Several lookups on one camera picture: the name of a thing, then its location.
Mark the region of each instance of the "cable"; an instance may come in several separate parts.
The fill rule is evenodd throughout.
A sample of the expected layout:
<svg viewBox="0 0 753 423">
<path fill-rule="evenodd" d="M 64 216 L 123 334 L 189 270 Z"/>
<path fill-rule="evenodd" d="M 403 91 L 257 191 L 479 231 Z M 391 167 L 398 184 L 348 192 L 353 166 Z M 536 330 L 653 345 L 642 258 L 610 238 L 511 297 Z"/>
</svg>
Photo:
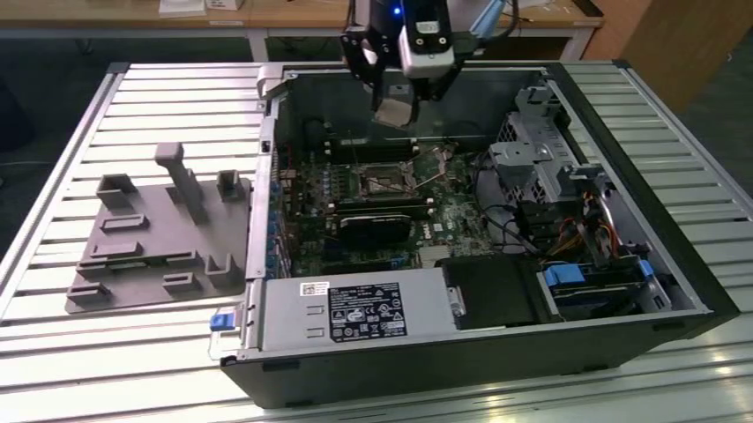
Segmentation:
<svg viewBox="0 0 753 423">
<path fill-rule="evenodd" d="M 559 254 L 559 253 L 564 252 L 566 250 L 571 249 L 580 242 L 582 242 L 582 237 L 574 236 L 567 242 L 564 242 L 564 245 L 562 245 L 554 251 L 551 251 L 550 256 L 555 256 L 556 254 Z"/>
<path fill-rule="evenodd" d="M 610 225 L 607 225 L 607 223 L 603 220 L 599 220 L 599 227 L 603 228 L 604 231 L 607 231 L 608 247 L 611 249 L 611 254 L 616 257 L 619 256 L 618 253 L 619 242 L 616 239 L 616 233 L 614 232 L 614 228 Z"/>
<path fill-rule="evenodd" d="M 562 220 L 562 223 L 559 224 L 559 238 L 556 240 L 556 243 L 562 242 L 562 238 L 564 237 L 564 227 L 568 223 L 575 223 L 575 219 L 566 218 L 564 220 Z"/>
<path fill-rule="evenodd" d="M 331 41 L 332 41 L 332 38 L 327 38 L 327 39 L 323 41 L 321 45 L 319 46 L 319 49 L 317 49 L 317 50 L 313 52 L 313 54 L 311 55 L 311 56 L 312 56 L 312 60 L 316 60 L 316 59 L 317 59 L 316 56 L 324 51 L 324 48 L 329 45 L 329 42 L 331 42 Z"/>
<path fill-rule="evenodd" d="M 508 13 L 502 12 L 502 15 L 510 16 L 511 18 L 514 18 L 514 16 L 510 15 Z M 532 22 L 532 19 L 523 18 L 522 16 L 518 16 L 518 20 L 519 20 L 520 22 L 528 22 L 528 23 Z"/>
<path fill-rule="evenodd" d="M 491 223 L 492 226 L 495 226 L 503 234 L 507 234 L 508 236 L 511 236 L 515 241 L 518 241 L 520 243 L 520 246 L 531 253 L 531 254 L 539 254 L 539 251 L 535 249 L 535 247 L 531 248 L 531 245 L 528 244 L 528 242 L 526 241 L 526 239 L 519 235 L 515 234 L 504 225 L 502 225 L 496 220 L 494 220 L 488 214 L 488 209 L 492 207 L 504 207 L 504 205 L 502 204 L 492 204 L 491 206 L 480 207 L 480 202 L 479 202 L 479 175 L 480 175 L 480 168 L 482 168 L 482 164 L 486 161 L 486 159 L 490 157 L 490 152 L 488 150 L 486 152 L 483 152 L 482 154 L 479 154 L 478 158 L 476 158 L 476 168 L 475 168 L 475 173 L 472 176 L 472 199 L 475 201 L 475 206 L 478 207 L 478 209 L 480 210 L 480 214 L 483 215 L 483 217 L 487 219 L 487 221 Z"/>
<path fill-rule="evenodd" d="M 488 46 L 492 42 L 500 40 L 502 38 L 507 37 L 512 31 L 515 30 L 515 27 L 518 26 L 519 22 L 520 22 L 520 8 L 518 7 L 518 0 L 500 0 L 500 2 L 507 3 L 510 2 L 510 5 L 512 7 L 512 14 L 511 14 L 511 22 L 507 25 L 507 28 L 504 28 L 504 31 L 502 31 L 502 33 L 491 38 L 488 38 L 486 41 L 483 41 L 482 43 L 482 47 Z"/>
<path fill-rule="evenodd" d="M 515 221 L 515 218 L 508 219 L 508 220 L 502 224 L 502 226 L 504 226 L 504 227 L 507 228 L 507 225 L 508 225 L 510 223 L 512 223 L 514 221 Z M 504 252 L 503 249 L 506 249 L 507 247 L 523 247 L 523 248 L 524 248 L 524 246 L 523 246 L 522 244 L 514 244 L 514 243 L 508 243 L 508 242 L 507 242 L 507 231 L 508 231 L 508 230 L 510 230 L 510 229 L 507 228 L 506 231 L 502 232 L 502 242 L 500 242 L 500 243 L 491 244 L 492 247 L 498 247 L 498 248 L 502 250 L 502 253 Z"/>
</svg>

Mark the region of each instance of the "warning label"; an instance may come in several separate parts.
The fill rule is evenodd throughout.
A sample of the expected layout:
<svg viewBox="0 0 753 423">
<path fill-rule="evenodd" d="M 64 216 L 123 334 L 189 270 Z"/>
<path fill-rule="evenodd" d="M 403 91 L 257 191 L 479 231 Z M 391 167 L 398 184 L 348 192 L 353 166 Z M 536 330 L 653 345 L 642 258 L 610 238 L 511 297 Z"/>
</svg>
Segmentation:
<svg viewBox="0 0 753 423">
<path fill-rule="evenodd" d="M 328 295 L 329 338 L 333 342 L 404 337 L 408 334 L 396 282 L 331 288 Z"/>
</svg>

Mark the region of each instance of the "aluminum rail platform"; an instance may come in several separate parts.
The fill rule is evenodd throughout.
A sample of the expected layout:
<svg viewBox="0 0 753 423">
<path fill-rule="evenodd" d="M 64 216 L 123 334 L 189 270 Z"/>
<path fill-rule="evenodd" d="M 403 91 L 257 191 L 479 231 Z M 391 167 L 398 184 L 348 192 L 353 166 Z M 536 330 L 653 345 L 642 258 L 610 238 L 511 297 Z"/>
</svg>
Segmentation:
<svg viewBox="0 0 753 423">
<path fill-rule="evenodd" d="M 738 304 L 737 319 L 616 369 L 305 409 L 260 409 L 208 352 L 209 317 L 233 298 L 64 312 L 64 291 L 100 204 L 98 177 L 127 173 L 135 184 L 167 183 L 164 169 L 152 163 L 153 148 L 180 141 L 199 179 L 228 168 L 252 178 L 259 151 L 259 64 L 113 66 L 0 265 L 0 421 L 753 419 L 750 199 L 630 68 L 564 64 Z M 595 160 L 584 132 L 575 129 L 574 136 Z"/>
</svg>

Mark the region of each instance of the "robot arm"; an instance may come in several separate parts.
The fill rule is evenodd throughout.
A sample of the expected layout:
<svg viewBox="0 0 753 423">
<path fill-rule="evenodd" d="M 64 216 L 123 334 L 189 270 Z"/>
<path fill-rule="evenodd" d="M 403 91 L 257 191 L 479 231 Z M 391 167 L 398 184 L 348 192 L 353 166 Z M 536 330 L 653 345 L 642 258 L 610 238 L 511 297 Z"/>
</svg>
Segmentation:
<svg viewBox="0 0 753 423">
<path fill-rule="evenodd" d="M 464 61 L 494 33 L 503 0 L 351 0 L 340 43 L 352 76 L 371 89 L 375 119 L 403 127 L 415 122 L 422 100 L 440 100 Z M 516 24 L 516 0 L 512 25 Z M 412 102 L 383 99 L 382 74 L 402 70 Z"/>
</svg>

